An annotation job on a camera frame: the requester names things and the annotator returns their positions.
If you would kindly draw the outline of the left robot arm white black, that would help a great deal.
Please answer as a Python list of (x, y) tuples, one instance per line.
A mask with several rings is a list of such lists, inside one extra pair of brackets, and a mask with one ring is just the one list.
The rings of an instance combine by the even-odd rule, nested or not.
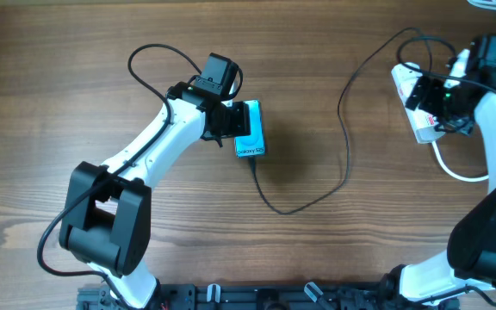
[(236, 63), (210, 54), (197, 75), (161, 96), (156, 118), (126, 148), (72, 172), (59, 244), (107, 283), (118, 307), (145, 309), (159, 289), (144, 262), (159, 180), (191, 144), (250, 134), (249, 108), (233, 100), (242, 79)]

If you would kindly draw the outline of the blue screen smartphone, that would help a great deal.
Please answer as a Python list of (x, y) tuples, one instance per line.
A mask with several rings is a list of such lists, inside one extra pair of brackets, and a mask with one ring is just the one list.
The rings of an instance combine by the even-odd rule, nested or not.
[(263, 156), (266, 152), (261, 104), (258, 100), (245, 101), (249, 111), (251, 133), (234, 139), (238, 158)]

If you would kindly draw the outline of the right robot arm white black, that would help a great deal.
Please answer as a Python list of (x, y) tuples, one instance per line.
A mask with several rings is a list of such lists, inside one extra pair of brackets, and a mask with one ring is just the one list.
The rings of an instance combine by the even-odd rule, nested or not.
[(487, 195), (453, 228), (445, 251), (386, 274), (377, 301), (397, 309), (447, 308), (459, 295), (477, 293), (496, 307), (496, 34), (475, 37), (455, 53), (449, 74), (400, 65), (419, 77), (405, 106), (437, 120), (435, 131), (469, 135), (480, 129), (485, 148)]

